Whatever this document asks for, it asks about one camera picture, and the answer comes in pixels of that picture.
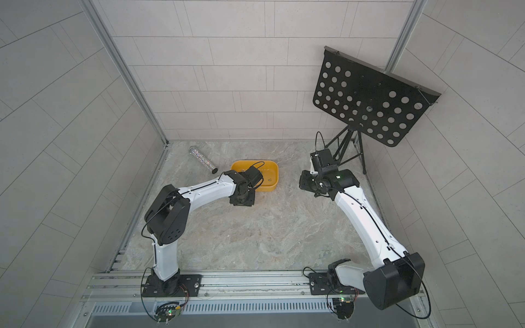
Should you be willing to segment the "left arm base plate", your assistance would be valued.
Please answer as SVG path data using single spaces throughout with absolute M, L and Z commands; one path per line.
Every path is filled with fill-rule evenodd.
M 196 297 L 202 282 L 202 275 L 175 275 L 167 281 L 162 281 L 155 273 L 149 275 L 141 284 L 142 297 Z

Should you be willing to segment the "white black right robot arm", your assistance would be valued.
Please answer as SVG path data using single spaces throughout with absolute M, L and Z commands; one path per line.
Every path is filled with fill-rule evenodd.
M 353 173 L 344 169 L 328 174 L 304 170 L 299 188 L 316 197 L 327 196 L 346 214 L 364 243 L 370 266 L 343 259 L 328 267 L 328 285 L 340 292 L 352 287 L 364 291 L 372 304 L 384 310 L 419 293 L 425 262 L 418 253 L 410 254 L 395 239 L 371 208 L 364 190 Z

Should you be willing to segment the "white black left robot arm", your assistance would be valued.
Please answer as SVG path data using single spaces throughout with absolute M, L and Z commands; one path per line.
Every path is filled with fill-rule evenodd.
M 253 206 L 256 189 L 263 183 L 256 168 L 244 172 L 230 170 L 195 186 L 176 188 L 166 185 L 145 214 L 145 228 L 153 241 L 154 275 L 161 281 L 180 274 L 177 260 L 178 240 L 182 237 L 192 211 L 222 198 L 233 206 Z

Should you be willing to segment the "yellow plastic storage box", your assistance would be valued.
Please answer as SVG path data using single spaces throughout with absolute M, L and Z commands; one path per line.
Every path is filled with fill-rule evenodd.
M 256 167 L 262 174 L 263 182 L 256 190 L 257 192 L 272 192 L 276 189 L 279 181 L 278 164 L 270 160 L 240 160 L 231 165 L 236 172 L 244 172 L 249 167 Z

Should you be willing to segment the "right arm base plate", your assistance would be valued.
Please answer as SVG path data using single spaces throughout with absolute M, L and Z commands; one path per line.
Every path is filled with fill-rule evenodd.
M 310 272 L 307 275 L 309 279 L 310 294 L 314 296 L 330 295 L 366 295 L 364 291 L 352 286 L 333 286 L 330 284 L 327 273 Z

